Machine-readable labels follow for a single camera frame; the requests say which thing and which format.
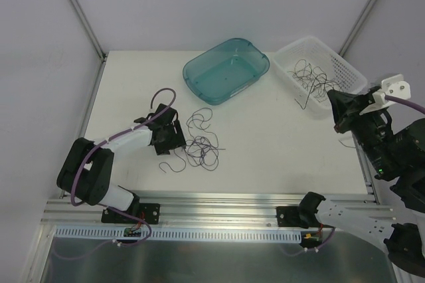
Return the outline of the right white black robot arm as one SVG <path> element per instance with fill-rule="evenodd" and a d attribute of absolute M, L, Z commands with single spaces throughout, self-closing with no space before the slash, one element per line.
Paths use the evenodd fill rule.
<path fill-rule="evenodd" d="M 401 270 L 419 277 L 424 276 L 424 119 L 394 133 L 388 113 L 390 102 L 403 104 L 423 112 L 424 108 L 408 99 L 384 95 L 384 104 L 377 110 L 367 107 L 378 102 L 374 95 L 378 87 L 366 94 L 350 94 L 329 90 L 334 129 L 337 133 L 351 132 L 365 153 L 376 179 L 395 181 L 391 191 L 411 210 L 415 223 L 379 221 L 350 211 L 331 199 L 309 192 L 297 207 L 299 226 L 317 224 L 341 229 L 383 251 Z"/>

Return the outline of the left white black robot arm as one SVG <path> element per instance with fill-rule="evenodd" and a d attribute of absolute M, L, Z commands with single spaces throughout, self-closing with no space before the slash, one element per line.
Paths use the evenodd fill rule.
<path fill-rule="evenodd" d="M 132 223 L 139 217 L 139 197 L 111 182 L 114 162 L 145 147 L 152 146 L 157 155 L 169 155 L 185 145 L 178 111 L 160 104 L 154 113 L 136 119 L 134 125 L 106 140 L 75 140 L 56 184 L 79 199 L 78 205 L 102 205 Z"/>

